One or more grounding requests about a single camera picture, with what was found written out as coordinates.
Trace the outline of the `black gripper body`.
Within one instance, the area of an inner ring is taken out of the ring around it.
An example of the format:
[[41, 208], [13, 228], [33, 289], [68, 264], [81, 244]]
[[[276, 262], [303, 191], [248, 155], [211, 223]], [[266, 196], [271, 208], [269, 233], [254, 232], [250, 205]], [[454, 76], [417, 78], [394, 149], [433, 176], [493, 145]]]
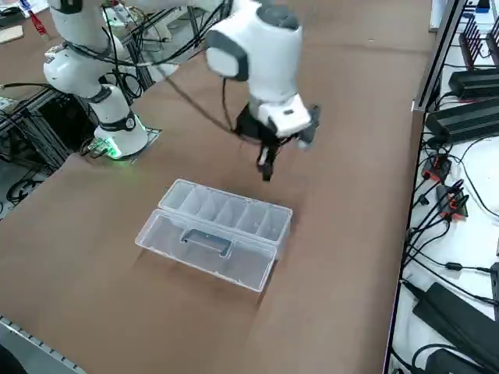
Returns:
[[254, 118], [249, 104], [246, 104], [237, 116], [235, 134], [239, 137], [255, 139], [261, 146], [276, 149], [296, 138], [296, 134], [279, 136], [277, 126], [271, 118], [267, 123]]

